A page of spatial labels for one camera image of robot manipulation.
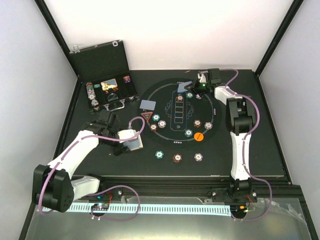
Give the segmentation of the blue green fifty chips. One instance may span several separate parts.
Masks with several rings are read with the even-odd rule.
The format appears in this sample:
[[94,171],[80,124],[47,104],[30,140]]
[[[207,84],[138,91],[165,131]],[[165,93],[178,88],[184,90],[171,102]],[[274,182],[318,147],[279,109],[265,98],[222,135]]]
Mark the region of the blue green fifty chips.
[[188,98],[188,99],[191,99],[191,98],[193,98],[193,93],[191,93],[191,92],[188,92],[187,94],[186,94],[186,97]]

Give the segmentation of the blue backed card deck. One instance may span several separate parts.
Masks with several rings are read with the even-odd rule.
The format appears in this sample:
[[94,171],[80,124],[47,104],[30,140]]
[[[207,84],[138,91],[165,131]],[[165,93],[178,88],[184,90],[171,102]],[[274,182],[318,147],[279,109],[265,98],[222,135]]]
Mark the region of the blue backed card deck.
[[135,151],[135,150],[143,148],[143,143],[142,143],[142,140],[140,138],[135,138],[135,139],[132,139],[132,140],[125,141],[123,143],[123,145],[125,147],[128,147],[129,150],[131,150],[131,151]]

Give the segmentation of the orange chips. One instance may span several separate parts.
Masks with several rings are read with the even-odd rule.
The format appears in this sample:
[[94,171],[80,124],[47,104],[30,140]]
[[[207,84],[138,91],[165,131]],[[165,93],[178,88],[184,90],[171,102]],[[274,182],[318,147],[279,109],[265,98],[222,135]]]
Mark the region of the orange chips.
[[176,98],[175,98],[175,101],[176,102],[183,102],[184,101],[184,97],[182,95],[178,95]]
[[153,131],[153,132],[156,131],[157,128],[158,128],[158,126],[156,124],[151,124],[150,125],[150,130]]
[[199,127],[202,125],[202,122],[201,122],[199,119],[196,119],[196,120],[193,122],[193,125],[194,125],[196,128],[199,128]]

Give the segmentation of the blue white chips big blind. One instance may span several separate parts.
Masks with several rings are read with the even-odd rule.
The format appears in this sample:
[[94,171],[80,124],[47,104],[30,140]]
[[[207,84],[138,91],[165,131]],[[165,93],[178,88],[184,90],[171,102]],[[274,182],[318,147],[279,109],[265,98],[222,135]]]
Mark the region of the blue white chips big blind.
[[206,122],[206,123],[204,124],[204,127],[205,127],[206,130],[210,130],[210,129],[212,129],[213,124],[208,121],[208,122]]

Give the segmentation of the green poker chip stack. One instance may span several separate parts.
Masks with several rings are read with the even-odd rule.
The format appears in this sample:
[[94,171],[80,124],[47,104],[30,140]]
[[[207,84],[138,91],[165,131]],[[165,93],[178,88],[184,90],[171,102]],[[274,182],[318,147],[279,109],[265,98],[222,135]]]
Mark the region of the green poker chip stack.
[[164,157],[164,152],[161,151],[161,150],[156,151],[156,152],[155,152],[155,157],[156,157],[157,159],[162,159],[162,158]]

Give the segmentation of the red triangular dealer button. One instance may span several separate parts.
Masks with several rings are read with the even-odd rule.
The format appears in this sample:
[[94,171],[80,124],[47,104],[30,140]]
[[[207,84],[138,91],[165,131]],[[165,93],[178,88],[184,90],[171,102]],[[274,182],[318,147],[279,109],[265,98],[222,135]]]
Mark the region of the red triangular dealer button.
[[152,118],[153,112],[142,112],[140,115],[145,119],[146,122],[149,122],[149,120]]

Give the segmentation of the orange big blind button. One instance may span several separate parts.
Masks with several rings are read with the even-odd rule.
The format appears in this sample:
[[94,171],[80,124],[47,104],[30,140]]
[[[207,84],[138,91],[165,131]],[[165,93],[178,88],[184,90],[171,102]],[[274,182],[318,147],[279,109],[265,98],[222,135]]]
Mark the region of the orange big blind button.
[[201,132],[196,132],[193,137],[194,137],[194,140],[197,142],[201,142],[204,140],[204,134]]

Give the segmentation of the card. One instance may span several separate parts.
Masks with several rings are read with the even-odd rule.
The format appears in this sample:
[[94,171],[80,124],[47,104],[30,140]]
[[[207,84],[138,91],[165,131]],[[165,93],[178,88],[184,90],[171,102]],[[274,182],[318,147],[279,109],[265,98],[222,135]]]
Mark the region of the card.
[[186,82],[180,82],[178,84],[177,92],[178,93],[184,93],[187,91],[186,86],[190,85],[192,82],[191,81],[186,81]]
[[150,111],[154,111],[156,108],[156,102],[152,101],[152,100],[145,100],[142,99],[140,102],[140,109],[142,110],[150,110]]

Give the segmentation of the orange poker chip stack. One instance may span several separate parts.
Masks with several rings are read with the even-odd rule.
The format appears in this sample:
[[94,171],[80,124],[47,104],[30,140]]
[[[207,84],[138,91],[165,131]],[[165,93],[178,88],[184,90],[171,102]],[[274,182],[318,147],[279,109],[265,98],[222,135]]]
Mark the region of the orange poker chip stack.
[[172,159],[174,163],[180,163],[183,158],[181,154],[177,153],[172,157]]

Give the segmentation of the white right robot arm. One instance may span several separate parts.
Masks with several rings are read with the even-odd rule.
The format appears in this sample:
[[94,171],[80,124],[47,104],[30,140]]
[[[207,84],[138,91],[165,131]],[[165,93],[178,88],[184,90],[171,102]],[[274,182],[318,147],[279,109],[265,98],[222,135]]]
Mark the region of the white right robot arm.
[[210,78],[208,71],[197,74],[197,79],[184,87],[198,96],[213,94],[226,107],[225,125],[232,143],[232,167],[229,186],[225,192],[232,202],[240,202],[252,190],[249,149],[256,118],[255,106],[250,100],[222,84],[218,78]]

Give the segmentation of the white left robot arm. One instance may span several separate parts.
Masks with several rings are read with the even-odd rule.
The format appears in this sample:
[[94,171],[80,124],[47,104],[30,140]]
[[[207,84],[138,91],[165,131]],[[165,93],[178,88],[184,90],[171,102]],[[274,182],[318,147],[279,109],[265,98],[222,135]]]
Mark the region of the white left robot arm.
[[92,195],[103,199],[108,192],[100,177],[86,175],[73,180],[72,177],[86,156],[100,144],[124,149],[123,143],[133,138],[135,131],[129,126],[120,128],[118,117],[110,112],[101,113],[94,121],[86,123],[71,144],[47,165],[38,165],[33,172],[32,202],[38,211],[66,212],[73,201]]

